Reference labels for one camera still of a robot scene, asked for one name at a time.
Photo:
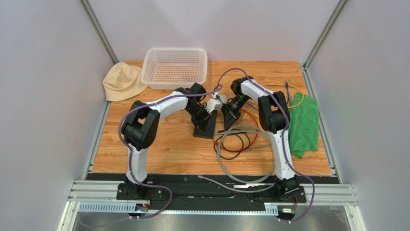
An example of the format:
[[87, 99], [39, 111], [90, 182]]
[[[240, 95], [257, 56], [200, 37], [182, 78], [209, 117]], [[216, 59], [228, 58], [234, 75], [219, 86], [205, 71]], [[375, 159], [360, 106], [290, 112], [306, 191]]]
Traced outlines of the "black network switch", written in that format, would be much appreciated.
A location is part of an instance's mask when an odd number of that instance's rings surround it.
[[196, 138], [213, 140], [217, 124], [217, 117], [218, 111], [214, 110], [210, 119], [208, 120], [205, 132], [201, 131], [199, 128], [195, 128], [193, 131], [193, 136]]

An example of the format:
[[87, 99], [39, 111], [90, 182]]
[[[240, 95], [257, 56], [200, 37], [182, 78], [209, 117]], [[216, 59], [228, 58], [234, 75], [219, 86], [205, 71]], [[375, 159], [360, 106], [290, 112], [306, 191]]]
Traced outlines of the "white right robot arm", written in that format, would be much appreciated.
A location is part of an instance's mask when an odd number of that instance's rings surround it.
[[283, 92], [273, 92], [259, 85], [251, 77], [236, 79], [231, 84], [235, 97], [223, 104], [221, 111], [224, 129], [228, 130], [239, 119], [239, 110], [249, 99], [258, 103], [259, 122], [271, 143], [275, 176], [279, 179], [273, 185], [273, 194], [279, 201], [288, 201], [295, 197], [300, 183], [296, 176], [288, 141], [290, 113]]

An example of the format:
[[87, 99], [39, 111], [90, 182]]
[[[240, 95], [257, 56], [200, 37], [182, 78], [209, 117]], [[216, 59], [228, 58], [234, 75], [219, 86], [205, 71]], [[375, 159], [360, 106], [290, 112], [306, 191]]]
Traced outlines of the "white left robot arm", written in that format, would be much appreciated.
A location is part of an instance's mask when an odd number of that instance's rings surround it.
[[119, 129], [122, 142], [128, 148], [126, 180], [119, 184], [117, 198], [148, 199], [147, 178], [148, 149], [153, 144], [161, 119], [174, 112], [185, 110], [194, 125], [193, 136], [212, 139], [216, 126], [217, 110], [222, 107], [217, 92], [207, 96], [205, 88], [194, 83], [190, 88], [177, 88], [170, 95], [150, 103], [135, 101], [130, 111], [121, 119]]

